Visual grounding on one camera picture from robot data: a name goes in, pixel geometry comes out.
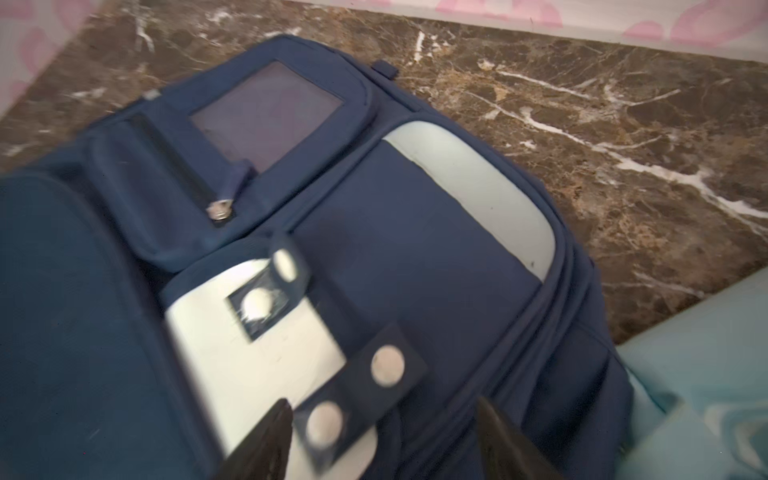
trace light blue object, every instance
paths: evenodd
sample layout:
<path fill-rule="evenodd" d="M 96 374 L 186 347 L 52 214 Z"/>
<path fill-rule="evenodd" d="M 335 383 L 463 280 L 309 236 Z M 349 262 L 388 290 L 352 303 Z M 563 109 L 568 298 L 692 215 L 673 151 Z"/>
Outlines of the light blue object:
<path fill-rule="evenodd" d="M 768 269 L 618 348 L 634 387 L 618 480 L 768 477 Z"/>

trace metal zipper slider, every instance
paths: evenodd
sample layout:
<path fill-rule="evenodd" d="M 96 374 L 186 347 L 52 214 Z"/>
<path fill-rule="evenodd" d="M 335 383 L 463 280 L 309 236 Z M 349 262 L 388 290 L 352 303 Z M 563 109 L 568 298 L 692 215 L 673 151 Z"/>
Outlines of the metal zipper slider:
<path fill-rule="evenodd" d="M 253 164 L 248 160 L 243 159 L 232 164 L 227 179 L 219 191 L 219 200 L 211 202 L 205 209 L 211 220 L 226 220 L 232 215 L 232 203 L 252 173 Z"/>
<path fill-rule="evenodd" d="M 216 200 L 205 209 L 211 220 L 226 220 L 232 214 L 232 199 Z"/>

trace padded compartment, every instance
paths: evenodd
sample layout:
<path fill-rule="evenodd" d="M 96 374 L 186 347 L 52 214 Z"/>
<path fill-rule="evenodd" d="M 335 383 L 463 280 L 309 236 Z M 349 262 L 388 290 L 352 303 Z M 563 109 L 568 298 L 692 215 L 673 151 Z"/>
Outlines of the padded compartment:
<path fill-rule="evenodd" d="M 344 292 L 359 328 L 396 320 L 429 364 L 400 407 L 404 441 L 467 383 L 554 257 L 552 228 L 533 202 L 452 132 L 424 121 L 373 146 L 293 237 L 323 273 L 318 282 Z"/>
<path fill-rule="evenodd" d="M 0 476 L 203 480 L 220 453 L 137 267 L 73 191 L 0 179 Z"/>
<path fill-rule="evenodd" d="M 338 54 L 275 38 L 90 132 L 88 175 L 137 254 L 179 271 L 337 161 L 373 99 Z"/>

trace navy blue backpack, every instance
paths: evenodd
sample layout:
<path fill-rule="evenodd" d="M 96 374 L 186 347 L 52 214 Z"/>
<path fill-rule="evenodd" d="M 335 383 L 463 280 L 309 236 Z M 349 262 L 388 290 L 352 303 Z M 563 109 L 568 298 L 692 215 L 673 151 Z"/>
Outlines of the navy blue backpack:
<path fill-rule="evenodd" d="M 273 38 L 0 179 L 0 477 L 212 478 L 285 398 L 289 479 L 482 478 L 484 396 L 613 478 L 595 265 L 395 74 Z"/>

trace brown marble tile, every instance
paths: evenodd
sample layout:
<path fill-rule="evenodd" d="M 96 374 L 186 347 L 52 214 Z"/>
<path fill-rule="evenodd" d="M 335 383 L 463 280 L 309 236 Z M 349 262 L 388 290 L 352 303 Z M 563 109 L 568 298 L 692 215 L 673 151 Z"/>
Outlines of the brown marble tile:
<path fill-rule="evenodd" d="M 278 0 L 110 4 L 0 121 L 0 171 L 283 31 L 399 66 L 539 176 L 618 342 L 768 264 L 768 65 Z"/>

